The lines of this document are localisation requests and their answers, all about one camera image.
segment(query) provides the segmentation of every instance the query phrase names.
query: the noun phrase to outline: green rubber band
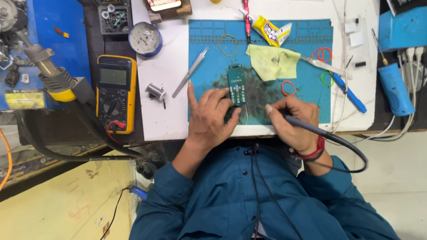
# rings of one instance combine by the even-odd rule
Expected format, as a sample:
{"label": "green rubber band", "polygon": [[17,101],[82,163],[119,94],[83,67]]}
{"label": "green rubber band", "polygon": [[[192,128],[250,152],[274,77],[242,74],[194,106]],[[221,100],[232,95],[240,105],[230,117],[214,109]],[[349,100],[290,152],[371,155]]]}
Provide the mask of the green rubber band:
{"label": "green rubber band", "polygon": [[320,76],[320,80],[322,81],[323,85],[325,85],[325,86],[327,86],[327,87],[331,87],[331,86],[333,85],[333,83],[335,82],[335,81],[333,80],[332,75],[330,76],[330,81],[332,82],[330,85],[326,84],[326,83],[323,81],[323,76],[324,76],[325,74],[327,74],[327,73],[329,73],[329,72],[324,72],[324,73],[322,73],[322,75]]}

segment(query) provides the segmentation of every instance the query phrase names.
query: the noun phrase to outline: green circuit board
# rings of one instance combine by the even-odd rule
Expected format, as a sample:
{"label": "green circuit board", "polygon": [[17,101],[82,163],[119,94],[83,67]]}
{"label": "green circuit board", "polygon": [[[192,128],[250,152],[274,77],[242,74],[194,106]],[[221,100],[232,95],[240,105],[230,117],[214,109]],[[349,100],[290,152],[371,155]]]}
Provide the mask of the green circuit board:
{"label": "green circuit board", "polygon": [[228,67],[228,86],[230,87],[230,99],[235,107],[246,103],[245,74],[241,64]]}

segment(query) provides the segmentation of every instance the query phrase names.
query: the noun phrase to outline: hand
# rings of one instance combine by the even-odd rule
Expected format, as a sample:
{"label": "hand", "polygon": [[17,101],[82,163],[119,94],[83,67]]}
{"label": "hand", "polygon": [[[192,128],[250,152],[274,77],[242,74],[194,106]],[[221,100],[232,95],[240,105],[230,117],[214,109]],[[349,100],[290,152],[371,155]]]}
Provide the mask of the hand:
{"label": "hand", "polygon": [[309,155],[317,150],[319,136],[300,127],[288,123],[279,109],[287,108],[293,117],[319,126],[319,108],[314,103],[303,102],[295,97],[285,97],[273,105],[266,105],[267,116],[270,118],[279,138],[295,149],[300,155]]}
{"label": "hand", "polygon": [[229,98],[223,98],[229,89],[210,89],[197,103],[194,85],[188,81],[188,105],[190,124],[186,143],[206,154],[231,136],[239,122],[240,108],[234,110],[232,117],[224,124],[227,110],[233,106]]}

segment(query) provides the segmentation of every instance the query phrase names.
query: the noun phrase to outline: yellow-green cloth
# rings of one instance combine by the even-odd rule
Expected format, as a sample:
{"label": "yellow-green cloth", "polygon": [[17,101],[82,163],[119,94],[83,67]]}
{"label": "yellow-green cloth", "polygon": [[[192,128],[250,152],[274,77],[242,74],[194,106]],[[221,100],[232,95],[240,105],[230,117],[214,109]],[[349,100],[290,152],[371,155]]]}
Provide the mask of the yellow-green cloth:
{"label": "yellow-green cloth", "polygon": [[299,53],[280,47],[249,44],[246,54],[251,56],[251,65],[264,82],[296,78]]}

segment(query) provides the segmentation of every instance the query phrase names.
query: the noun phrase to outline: shirt sleeve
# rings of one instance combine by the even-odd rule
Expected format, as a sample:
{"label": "shirt sleeve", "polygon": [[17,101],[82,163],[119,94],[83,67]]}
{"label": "shirt sleeve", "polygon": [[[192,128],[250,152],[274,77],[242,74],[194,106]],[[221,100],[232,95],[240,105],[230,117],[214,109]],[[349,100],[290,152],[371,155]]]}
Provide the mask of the shirt sleeve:
{"label": "shirt sleeve", "polygon": [[171,163],[155,174],[155,183],[142,201],[130,240],[176,239],[184,227],[184,211],[193,181],[178,173]]}
{"label": "shirt sleeve", "polygon": [[[336,156],[332,159],[334,167],[348,170],[341,159]],[[365,202],[349,173],[331,170],[322,176],[311,176],[301,172],[298,180],[309,195],[326,205],[350,240],[399,239],[391,225]]]}

